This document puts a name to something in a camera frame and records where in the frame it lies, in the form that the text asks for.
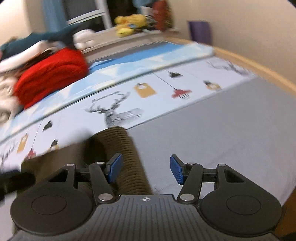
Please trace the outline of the printed light blue bedsheet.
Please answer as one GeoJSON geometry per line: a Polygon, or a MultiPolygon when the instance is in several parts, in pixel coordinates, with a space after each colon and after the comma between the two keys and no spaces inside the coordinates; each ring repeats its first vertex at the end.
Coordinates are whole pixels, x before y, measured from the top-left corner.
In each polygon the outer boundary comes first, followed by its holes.
{"type": "Polygon", "coordinates": [[[1,128],[1,171],[106,128],[131,128],[253,77],[209,46],[162,43],[95,62],[85,78],[50,94],[1,128]]]}

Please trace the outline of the yellow plush toy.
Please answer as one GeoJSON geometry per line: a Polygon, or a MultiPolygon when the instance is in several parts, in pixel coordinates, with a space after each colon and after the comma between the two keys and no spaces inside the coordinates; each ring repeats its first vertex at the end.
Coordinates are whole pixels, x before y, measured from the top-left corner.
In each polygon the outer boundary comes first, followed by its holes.
{"type": "Polygon", "coordinates": [[[114,19],[114,22],[115,33],[120,38],[133,35],[135,32],[140,31],[149,25],[147,17],[141,14],[117,16],[114,19]]]}

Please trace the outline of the dark teal garment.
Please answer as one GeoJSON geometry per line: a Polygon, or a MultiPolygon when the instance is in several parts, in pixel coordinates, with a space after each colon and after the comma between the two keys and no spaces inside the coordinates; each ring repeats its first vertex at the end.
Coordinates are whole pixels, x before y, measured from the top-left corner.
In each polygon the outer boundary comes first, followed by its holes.
{"type": "Polygon", "coordinates": [[[25,51],[29,47],[32,47],[34,44],[39,41],[48,41],[48,42],[62,42],[66,46],[73,45],[73,35],[81,30],[81,24],[73,24],[67,27],[64,27],[58,32],[45,32],[45,33],[31,33],[29,36],[17,39],[14,41],[6,42],[1,45],[1,61],[10,58],[16,54],[19,54],[22,51],[25,51]]]}

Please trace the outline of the white garment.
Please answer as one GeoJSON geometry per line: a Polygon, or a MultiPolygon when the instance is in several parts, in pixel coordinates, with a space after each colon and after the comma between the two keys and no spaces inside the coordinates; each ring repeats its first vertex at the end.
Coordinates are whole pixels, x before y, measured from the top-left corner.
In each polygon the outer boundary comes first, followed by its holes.
{"type": "Polygon", "coordinates": [[[26,66],[58,49],[58,42],[39,41],[28,49],[1,61],[1,72],[9,72],[26,66]]]}

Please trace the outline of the purple box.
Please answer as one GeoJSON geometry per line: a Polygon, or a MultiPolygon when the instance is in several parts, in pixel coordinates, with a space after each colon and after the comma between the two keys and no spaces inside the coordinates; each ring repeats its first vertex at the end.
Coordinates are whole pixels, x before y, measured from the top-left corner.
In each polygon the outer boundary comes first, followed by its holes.
{"type": "Polygon", "coordinates": [[[192,41],[212,45],[211,27],[207,21],[188,21],[192,41]]]}

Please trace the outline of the grey blanket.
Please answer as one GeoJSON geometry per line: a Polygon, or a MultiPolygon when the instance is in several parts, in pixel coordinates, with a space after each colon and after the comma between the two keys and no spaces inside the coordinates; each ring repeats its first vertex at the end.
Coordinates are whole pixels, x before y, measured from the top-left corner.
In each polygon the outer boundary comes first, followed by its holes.
{"type": "Polygon", "coordinates": [[[128,131],[157,195],[124,196],[81,228],[53,240],[234,240],[215,230],[191,206],[170,195],[179,190],[168,157],[203,165],[222,162],[271,192],[280,202],[295,186],[295,98],[274,85],[248,80],[128,131]]]}

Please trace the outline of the red knitted garment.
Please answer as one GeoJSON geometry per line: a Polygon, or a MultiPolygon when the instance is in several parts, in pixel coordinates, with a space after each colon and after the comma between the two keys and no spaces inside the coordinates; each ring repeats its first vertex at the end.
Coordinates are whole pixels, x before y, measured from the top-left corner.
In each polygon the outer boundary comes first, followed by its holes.
{"type": "Polygon", "coordinates": [[[88,64],[81,52],[64,48],[27,69],[15,84],[14,95],[27,109],[87,75],[88,64]]]}

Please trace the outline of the wooden bed frame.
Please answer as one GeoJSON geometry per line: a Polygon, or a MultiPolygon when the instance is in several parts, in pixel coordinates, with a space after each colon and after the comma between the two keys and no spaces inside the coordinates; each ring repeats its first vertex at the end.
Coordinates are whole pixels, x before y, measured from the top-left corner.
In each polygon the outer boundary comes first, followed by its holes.
{"type": "Polygon", "coordinates": [[[247,70],[254,72],[265,80],[280,87],[285,92],[295,96],[295,84],[281,74],[241,55],[232,53],[219,47],[213,46],[213,48],[217,57],[230,61],[240,67],[246,68],[247,70]]]}

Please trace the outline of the brown corduroy pants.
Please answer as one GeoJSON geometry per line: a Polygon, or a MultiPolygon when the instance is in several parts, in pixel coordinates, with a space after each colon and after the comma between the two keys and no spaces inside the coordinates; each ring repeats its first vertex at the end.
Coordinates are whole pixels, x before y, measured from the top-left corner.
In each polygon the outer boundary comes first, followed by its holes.
{"type": "Polygon", "coordinates": [[[25,160],[21,172],[34,174],[39,183],[67,164],[79,169],[111,160],[111,170],[103,173],[115,195],[152,193],[133,140],[122,127],[108,128],[75,144],[25,160]]]}

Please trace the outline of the beige garment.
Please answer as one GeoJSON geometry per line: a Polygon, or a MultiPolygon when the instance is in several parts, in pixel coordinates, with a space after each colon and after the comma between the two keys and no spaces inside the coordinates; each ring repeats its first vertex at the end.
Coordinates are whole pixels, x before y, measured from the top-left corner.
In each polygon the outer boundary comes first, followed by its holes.
{"type": "Polygon", "coordinates": [[[19,77],[15,74],[1,76],[1,126],[12,120],[23,110],[17,96],[15,96],[15,85],[19,77]]]}

